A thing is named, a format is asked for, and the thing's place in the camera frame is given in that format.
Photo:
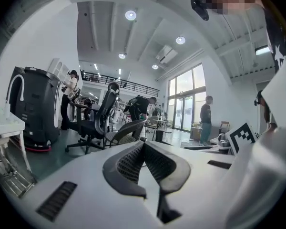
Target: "bag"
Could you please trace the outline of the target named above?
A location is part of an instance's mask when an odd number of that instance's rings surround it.
[[[137,97],[135,97],[135,98],[129,100],[128,104],[126,105],[126,107],[125,107],[124,110],[123,110],[123,113],[126,113],[126,112],[129,110],[129,108],[130,108],[131,106],[133,106],[137,101],[138,101]]]
[[[74,87],[74,89],[68,94],[68,98],[70,99],[70,100],[72,100],[72,98],[75,96],[75,94],[78,92],[78,87],[77,87],[77,82],[76,82],[76,84],[75,84],[75,87]]]

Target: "black office chair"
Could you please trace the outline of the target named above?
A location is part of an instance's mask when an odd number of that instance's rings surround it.
[[[79,143],[67,145],[65,148],[65,152],[69,152],[70,147],[80,147],[80,146],[86,146],[85,154],[88,154],[89,147],[93,146],[99,149],[104,149],[101,146],[98,146],[94,143],[92,143],[92,139],[103,139],[104,135],[107,131],[107,119],[109,117],[109,113],[116,101],[117,96],[117,90],[113,90],[112,88],[108,87],[109,90],[107,91],[105,98],[103,100],[103,103],[99,110],[93,109],[93,112],[95,113],[94,121],[89,120],[82,120],[81,118],[81,109],[87,108],[84,105],[81,104],[75,104],[70,103],[73,106],[76,106],[77,109],[77,121],[76,122],[70,122],[69,128],[77,131],[79,135],[82,137],[87,137],[87,141],[79,140]]]

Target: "ceiling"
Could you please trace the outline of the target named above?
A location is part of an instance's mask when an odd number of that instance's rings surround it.
[[[18,0],[7,14],[7,30],[12,33],[21,21],[51,0]],[[72,0],[78,3],[78,56],[91,69],[99,64],[102,74],[115,76],[122,69],[129,73],[146,73],[154,79],[169,77],[176,66],[204,52],[231,81],[274,66],[270,53],[255,56],[255,49],[267,45],[263,9],[254,6],[235,14],[218,15],[209,11],[209,21],[202,20],[190,6],[190,0]],[[137,12],[134,21],[125,13]],[[185,44],[175,39],[184,36]],[[155,58],[164,45],[178,54],[168,63]],[[127,53],[126,59],[118,58]],[[159,69],[151,66],[158,64]]]

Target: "doorway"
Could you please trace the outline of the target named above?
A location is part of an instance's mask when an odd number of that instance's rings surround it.
[[[184,96],[176,99],[173,128],[190,132],[193,121],[193,96]]]

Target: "chair base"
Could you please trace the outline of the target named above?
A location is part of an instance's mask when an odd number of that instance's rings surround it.
[[[92,143],[92,139],[93,138],[91,138],[90,136],[88,136],[87,141],[81,138],[78,140],[78,143],[67,145],[67,147],[65,148],[65,152],[68,153],[70,147],[82,147],[82,146],[86,146],[85,155],[89,153],[90,147],[95,147],[101,150],[104,149],[104,147]]]

